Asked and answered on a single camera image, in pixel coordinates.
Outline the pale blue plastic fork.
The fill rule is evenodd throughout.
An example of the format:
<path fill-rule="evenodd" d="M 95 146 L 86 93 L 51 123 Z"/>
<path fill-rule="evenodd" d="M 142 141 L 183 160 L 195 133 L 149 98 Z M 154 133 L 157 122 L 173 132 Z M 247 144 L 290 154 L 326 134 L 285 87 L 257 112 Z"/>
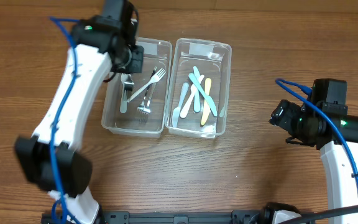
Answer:
<path fill-rule="evenodd" d="M 122 95 L 121 95 L 120 112 L 121 112 L 122 114 L 124 114 L 124 113 L 126 112 L 126 110 L 127 110 L 127 106 L 126 106 L 126 103 L 125 103 L 125 99 L 126 99 L 126 87 L 127 87 L 127 84 L 126 84 L 127 77 L 128 77 L 127 74 L 125 74 L 125 73 L 122 73 L 122 74 L 121 74 Z"/>

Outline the cream yellow plastic knife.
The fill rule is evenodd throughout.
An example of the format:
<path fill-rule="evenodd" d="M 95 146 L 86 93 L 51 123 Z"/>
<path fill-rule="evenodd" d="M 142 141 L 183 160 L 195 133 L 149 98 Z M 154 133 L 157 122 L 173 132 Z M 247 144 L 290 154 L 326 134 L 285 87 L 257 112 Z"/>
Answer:
<path fill-rule="evenodd" d="M 204 92 L 209 95 L 210 93 L 210 90 L 211 90 L 211 85 L 212 85 L 212 80 L 210 78 L 207 78 L 205 80 L 205 83 L 204 83 Z M 208 116 L 209 116 L 209 111 L 210 111 L 210 108 L 209 108 L 209 104 L 206 100 L 204 100 L 204 103 L 203 103 L 203 114 L 202 114 L 202 117 L 201 117 L 201 122 L 200 124 L 202 126 L 204 126 L 208 120 Z"/>

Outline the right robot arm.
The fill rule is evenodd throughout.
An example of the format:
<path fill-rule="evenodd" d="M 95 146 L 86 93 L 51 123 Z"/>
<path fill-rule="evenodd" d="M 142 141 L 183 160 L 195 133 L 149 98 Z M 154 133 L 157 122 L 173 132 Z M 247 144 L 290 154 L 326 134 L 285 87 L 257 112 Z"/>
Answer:
<path fill-rule="evenodd" d="M 291 90 L 293 82 L 276 79 L 276 84 L 302 101 L 302 105 L 281 100 L 272 112 L 270 124 L 290 135 L 288 144 L 315 147 L 324 166 L 328 209 L 301 212 L 284 203 L 270 202 L 259 213 L 257 223 L 358 223 L 358 116 L 346 105 L 347 82 L 316 79 L 313 86 L 297 84 L 305 96 Z"/>

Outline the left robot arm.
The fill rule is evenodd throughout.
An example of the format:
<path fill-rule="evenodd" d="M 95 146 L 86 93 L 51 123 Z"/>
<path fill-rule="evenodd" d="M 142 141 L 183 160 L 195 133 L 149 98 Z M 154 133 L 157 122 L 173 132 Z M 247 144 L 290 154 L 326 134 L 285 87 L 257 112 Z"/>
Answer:
<path fill-rule="evenodd" d="M 16 157 L 26 179 L 54 199 L 55 209 L 43 223 L 104 223 L 100 204 L 89 183 L 90 160 L 80 154 L 83 133 L 96 95 L 103 83 L 118 73 L 142 70 L 143 47 L 137 45 L 139 13 L 127 0 L 107 0 L 101 14 L 53 23 L 69 48 L 65 71 L 51 105 L 31 137 L 18 137 Z"/>

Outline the white plastic knife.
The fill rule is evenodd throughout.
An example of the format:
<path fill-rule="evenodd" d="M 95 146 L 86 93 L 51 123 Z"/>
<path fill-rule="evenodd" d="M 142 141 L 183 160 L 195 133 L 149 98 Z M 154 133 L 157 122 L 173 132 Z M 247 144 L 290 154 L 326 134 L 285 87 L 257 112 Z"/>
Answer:
<path fill-rule="evenodd" d="M 199 78 L 201 75 L 200 75 L 200 72 L 197 68 L 197 66 L 194 66 L 193 67 L 193 71 L 194 71 L 194 74 L 195 74 L 195 77 L 196 78 Z M 193 109 L 194 109 L 194 112 L 195 113 L 199 113 L 200 110 L 201 110 L 201 104 L 200 104 L 200 94 L 199 94 L 199 91 L 198 89 L 196 89 L 195 91 L 195 97 L 194 97 L 194 104 L 193 104 Z"/>
<path fill-rule="evenodd" d="M 183 106 L 181 112 L 180 112 L 180 118 L 186 118 L 188 112 L 189 112 L 189 109 L 190 109 L 190 106 L 191 106 L 191 102 L 193 101 L 193 98 L 195 97 L 195 94 L 197 92 L 197 88 L 195 87 L 194 84 L 191 85 L 191 88 L 190 88 L 190 95 L 185 103 L 185 105 Z"/>

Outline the black handled metal fork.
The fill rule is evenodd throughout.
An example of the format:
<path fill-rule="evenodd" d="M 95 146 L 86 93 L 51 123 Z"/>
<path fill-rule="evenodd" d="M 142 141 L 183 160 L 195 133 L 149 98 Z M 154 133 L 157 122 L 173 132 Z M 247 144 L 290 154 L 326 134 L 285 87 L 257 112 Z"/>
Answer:
<path fill-rule="evenodd" d="M 148 119 L 148 115 L 150 114 L 150 94 L 149 94 L 149 89 L 150 87 L 155 86 L 154 84 L 150 85 L 149 87 L 146 88 L 143 100 L 141 102 L 141 104 L 137 107 L 137 120 L 140 123 L 146 123 L 147 119 Z"/>

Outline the white plastic fork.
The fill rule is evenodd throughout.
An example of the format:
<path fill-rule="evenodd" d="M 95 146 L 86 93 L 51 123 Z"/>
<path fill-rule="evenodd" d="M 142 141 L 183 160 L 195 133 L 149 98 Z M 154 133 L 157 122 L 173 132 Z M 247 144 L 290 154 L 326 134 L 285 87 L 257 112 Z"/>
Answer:
<path fill-rule="evenodd" d="M 131 95 L 131 97 L 127 100 L 127 102 L 131 102 L 134 98 L 136 98 L 139 94 L 141 94 L 147 87 L 149 87 L 151 84 L 159 82 L 164 75 L 166 74 L 166 70 L 164 68 L 161 68 L 158 70 L 154 75 L 151 76 L 150 80 L 141 88 L 139 88 L 135 93 Z"/>

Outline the pale blue plastic knife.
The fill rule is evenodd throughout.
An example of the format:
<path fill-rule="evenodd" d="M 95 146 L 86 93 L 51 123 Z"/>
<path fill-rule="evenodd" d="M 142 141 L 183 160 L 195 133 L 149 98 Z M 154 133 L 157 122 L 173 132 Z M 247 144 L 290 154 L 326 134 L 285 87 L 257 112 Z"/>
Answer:
<path fill-rule="evenodd" d="M 189 89 L 189 83 L 187 83 L 187 82 L 183 83 L 182 87 L 181 87 L 181 93 L 180 93 L 178 106 L 173 110 L 173 113 L 172 113 L 172 126 L 174 128 L 177 127 L 178 119 L 180 117 L 181 107 L 183 105 L 183 102 L 184 102 L 184 99 L 185 99 L 188 89 Z"/>

